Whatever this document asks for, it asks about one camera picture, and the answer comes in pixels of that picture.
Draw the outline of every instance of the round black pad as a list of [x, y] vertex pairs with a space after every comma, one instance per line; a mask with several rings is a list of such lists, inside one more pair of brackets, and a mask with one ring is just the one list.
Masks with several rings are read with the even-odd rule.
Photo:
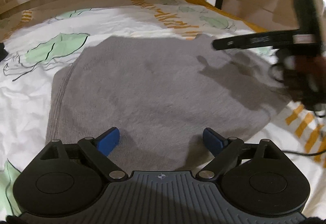
[[258, 172], [250, 177], [251, 187], [261, 193], [275, 194], [286, 188], [285, 178], [273, 172]]
[[63, 172], [50, 172], [42, 175], [36, 182], [36, 187], [42, 193], [59, 194], [67, 191], [74, 184], [74, 178]]
[[300, 211], [310, 186], [292, 164], [278, 159], [252, 159], [228, 171], [222, 178], [225, 198], [244, 212], [277, 217]]
[[89, 206], [102, 180], [91, 168], [69, 160], [40, 160], [28, 166], [13, 186], [20, 207], [41, 216], [69, 215]]

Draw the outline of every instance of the gray base plate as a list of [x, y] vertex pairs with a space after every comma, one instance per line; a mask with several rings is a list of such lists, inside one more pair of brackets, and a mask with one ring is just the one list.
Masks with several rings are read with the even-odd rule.
[[22, 214], [33, 224], [297, 224], [300, 213], [266, 218], [228, 203], [215, 184], [200, 182], [190, 172], [144, 172], [111, 183], [89, 208], [74, 215], [43, 218]]

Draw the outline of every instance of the bed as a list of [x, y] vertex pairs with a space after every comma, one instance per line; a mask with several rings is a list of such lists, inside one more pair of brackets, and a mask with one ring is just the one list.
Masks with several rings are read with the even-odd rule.
[[[323, 0], [315, 0], [322, 26]], [[44, 147], [54, 74], [84, 48], [112, 36], [218, 37], [297, 27], [291, 0], [0, 0], [0, 42], [9, 56], [0, 63], [0, 220], [19, 214], [12, 185]], [[56, 44], [59, 48], [53, 51]], [[273, 63], [270, 47], [253, 50]], [[248, 140], [272, 139], [281, 149], [317, 152], [326, 139], [312, 114], [290, 102]], [[290, 156], [311, 185], [303, 213], [326, 218], [326, 155]]]

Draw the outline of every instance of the bed sheet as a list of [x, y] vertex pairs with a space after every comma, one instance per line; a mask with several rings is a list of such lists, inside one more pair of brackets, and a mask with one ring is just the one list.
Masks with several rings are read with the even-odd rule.
[[[213, 8], [204, 0], [106, 0], [111, 8], [29, 10], [0, 21], [0, 39], [10, 53], [0, 63], [0, 220], [19, 214], [12, 185], [44, 147], [54, 74], [72, 63], [84, 48], [112, 35], [180, 37], [206, 33], [220, 37], [263, 31]], [[269, 62], [269, 47], [253, 50]], [[315, 152], [326, 146], [311, 113], [290, 103], [250, 139], [272, 139], [281, 149]], [[325, 156], [291, 157], [311, 184], [307, 216], [326, 218]]]

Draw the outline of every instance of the crosshair logo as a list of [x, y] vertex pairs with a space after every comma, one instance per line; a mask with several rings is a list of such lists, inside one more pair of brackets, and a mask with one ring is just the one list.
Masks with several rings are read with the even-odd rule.
[[159, 178], [161, 180], [164, 179], [165, 177], [166, 177], [166, 175], [165, 174], [162, 174], [162, 173], [157, 176], [157, 178]]

